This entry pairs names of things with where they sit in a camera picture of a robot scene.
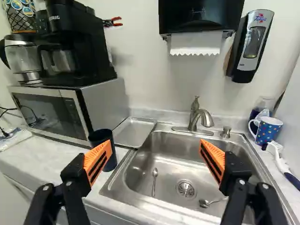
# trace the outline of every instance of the paper towel dispenser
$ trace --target paper towel dispenser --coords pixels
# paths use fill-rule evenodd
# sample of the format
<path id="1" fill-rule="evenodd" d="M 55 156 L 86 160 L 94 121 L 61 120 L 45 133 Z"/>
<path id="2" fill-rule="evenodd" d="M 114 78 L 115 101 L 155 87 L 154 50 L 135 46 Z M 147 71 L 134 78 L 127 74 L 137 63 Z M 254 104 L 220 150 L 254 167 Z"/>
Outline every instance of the paper towel dispenser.
<path id="1" fill-rule="evenodd" d="M 236 83 L 249 83 L 256 73 L 271 28 L 274 12 L 258 9 L 240 20 L 226 75 Z"/>
<path id="2" fill-rule="evenodd" d="M 159 33 L 236 31 L 244 0 L 159 0 Z"/>

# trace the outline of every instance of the polka dot mug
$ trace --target polka dot mug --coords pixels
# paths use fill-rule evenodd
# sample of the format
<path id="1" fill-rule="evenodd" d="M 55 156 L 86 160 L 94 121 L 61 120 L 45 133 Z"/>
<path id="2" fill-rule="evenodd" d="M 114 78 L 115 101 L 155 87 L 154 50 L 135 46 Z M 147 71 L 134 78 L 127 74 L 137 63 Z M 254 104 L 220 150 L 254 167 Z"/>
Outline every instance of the polka dot mug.
<path id="1" fill-rule="evenodd" d="M 253 121 L 259 122 L 257 134 L 255 135 L 250 128 L 250 123 Z M 255 138 L 255 143 L 262 146 L 267 142 L 271 142 L 278 136 L 278 133 L 283 125 L 283 122 L 272 117 L 263 116 L 259 120 L 250 120 L 248 129 Z"/>

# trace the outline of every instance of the faucet handle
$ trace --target faucet handle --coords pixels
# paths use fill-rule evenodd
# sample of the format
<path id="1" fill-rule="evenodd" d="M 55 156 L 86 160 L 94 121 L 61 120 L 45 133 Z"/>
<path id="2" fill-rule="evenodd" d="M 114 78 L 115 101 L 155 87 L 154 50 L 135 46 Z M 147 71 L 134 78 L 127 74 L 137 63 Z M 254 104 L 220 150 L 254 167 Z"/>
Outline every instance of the faucet handle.
<path id="1" fill-rule="evenodd" d="M 231 131 L 230 126 L 223 126 L 223 131 L 221 132 L 221 137 L 230 138 L 230 131 Z"/>
<path id="2" fill-rule="evenodd" d="M 191 110 L 199 109 L 200 105 L 199 105 L 199 102 L 198 102 L 198 98 L 199 98 L 199 96 L 195 95 L 195 99 L 193 100 L 192 105 L 191 105 Z"/>

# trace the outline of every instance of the sink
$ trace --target sink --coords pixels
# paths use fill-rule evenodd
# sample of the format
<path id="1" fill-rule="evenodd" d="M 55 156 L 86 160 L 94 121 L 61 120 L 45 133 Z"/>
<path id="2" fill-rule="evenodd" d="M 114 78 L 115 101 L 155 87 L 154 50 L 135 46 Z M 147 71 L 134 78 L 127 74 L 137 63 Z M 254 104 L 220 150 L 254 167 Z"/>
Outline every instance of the sink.
<path id="1" fill-rule="evenodd" d="M 212 204 L 209 208 L 199 206 L 199 199 L 212 201 L 224 197 L 199 156 L 201 138 L 242 158 L 253 171 L 249 182 L 256 184 L 264 181 L 275 186 L 245 136 L 232 133 L 230 139 L 224 139 L 218 132 L 214 136 L 180 133 L 172 131 L 170 125 L 159 123 L 139 150 L 128 152 L 100 194 L 140 209 L 146 202 L 185 215 L 204 213 L 221 218 L 227 201 Z M 155 197 L 152 197 L 154 168 L 157 168 L 158 176 Z M 281 196 L 281 200 L 287 207 L 285 211 L 289 212 L 284 197 Z M 246 208 L 243 222 L 254 224 L 250 208 Z"/>

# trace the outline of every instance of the coffee carafe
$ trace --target coffee carafe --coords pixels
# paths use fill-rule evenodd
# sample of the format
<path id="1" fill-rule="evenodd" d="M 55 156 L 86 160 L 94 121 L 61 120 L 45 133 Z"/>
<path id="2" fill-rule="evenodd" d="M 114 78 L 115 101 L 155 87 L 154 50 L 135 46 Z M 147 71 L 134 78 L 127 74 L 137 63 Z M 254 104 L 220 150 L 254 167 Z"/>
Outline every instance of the coffee carafe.
<path id="1" fill-rule="evenodd" d="M 41 82 L 36 36 L 35 33 L 9 34 L 0 41 L 0 57 L 20 84 Z"/>

